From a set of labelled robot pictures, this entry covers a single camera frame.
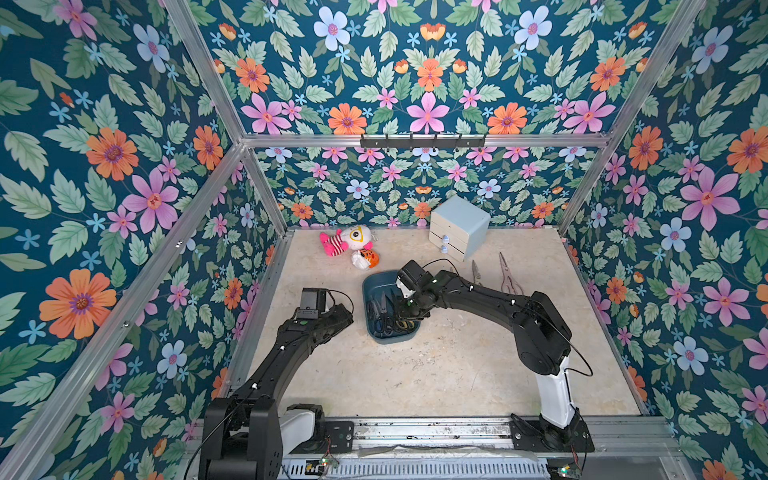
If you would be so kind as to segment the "teal plastic storage box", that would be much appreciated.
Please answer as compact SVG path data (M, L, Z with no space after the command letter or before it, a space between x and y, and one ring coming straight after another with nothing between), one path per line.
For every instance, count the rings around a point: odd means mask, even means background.
M372 274L363 282L367 332L382 345L410 340L420 329L419 322L397 316L403 296L396 281L397 271L389 270Z

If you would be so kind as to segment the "grey handled scissors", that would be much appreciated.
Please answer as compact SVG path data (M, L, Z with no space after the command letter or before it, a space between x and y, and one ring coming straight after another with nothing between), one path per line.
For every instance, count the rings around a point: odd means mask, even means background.
M477 264L477 262L475 260L473 260L471 262L471 269L472 269L473 283L476 284L476 285L481 285L482 284L482 275L481 275L481 272L479 270L478 264Z

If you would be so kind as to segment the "beige handled kitchen scissors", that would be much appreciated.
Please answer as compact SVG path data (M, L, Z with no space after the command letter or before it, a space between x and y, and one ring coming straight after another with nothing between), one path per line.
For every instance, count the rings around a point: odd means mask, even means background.
M524 289L519 284L519 282L513 277L504 254L500 252L498 256L499 256L499 264L500 264L500 271L501 271L501 277L502 277L500 290L506 294L523 295Z

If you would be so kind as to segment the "large black scissors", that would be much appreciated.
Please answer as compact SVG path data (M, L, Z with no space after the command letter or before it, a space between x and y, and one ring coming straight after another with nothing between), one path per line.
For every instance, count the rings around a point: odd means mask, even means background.
M374 329L379 338L389 338L395 334L394 320L390 315L388 306L389 298L385 292L382 292L374 305L377 317L374 322Z

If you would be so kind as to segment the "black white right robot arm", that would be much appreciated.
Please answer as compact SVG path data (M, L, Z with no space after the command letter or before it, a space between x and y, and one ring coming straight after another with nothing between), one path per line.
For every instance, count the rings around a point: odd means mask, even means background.
M457 273L429 273L411 260L398 272L395 285L402 298L395 304L399 319L422 321L434 309L459 310L489 320L510 331L520 362L536 375L540 417L560 430L576 414L567 369L572 333L544 293L504 293L472 283Z

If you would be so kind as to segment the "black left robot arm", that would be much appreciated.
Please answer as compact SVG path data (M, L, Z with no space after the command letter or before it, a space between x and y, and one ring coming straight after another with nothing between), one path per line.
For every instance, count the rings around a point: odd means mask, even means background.
M353 324L354 306L338 302L338 293L303 289L299 307L278 328L256 371L230 396L209 404L196 450L200 479L276 479L284 455L313 438L321 407L299 408L281 420L279 406L304 361Z

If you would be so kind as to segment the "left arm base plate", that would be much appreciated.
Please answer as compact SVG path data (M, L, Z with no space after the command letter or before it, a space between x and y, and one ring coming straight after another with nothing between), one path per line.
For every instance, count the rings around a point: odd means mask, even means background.
M324 422L313 436L290 451L290 454L340 454L353 449L355 424L352 421Z

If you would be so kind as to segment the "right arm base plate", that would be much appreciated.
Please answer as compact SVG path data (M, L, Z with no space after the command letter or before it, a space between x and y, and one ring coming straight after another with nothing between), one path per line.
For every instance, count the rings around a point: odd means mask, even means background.
M509 422L512 444L517 450L554 453L592 453L595 446L588 425L580 411L574 411L571 422L560 428L539 416L527 420L512 414Z

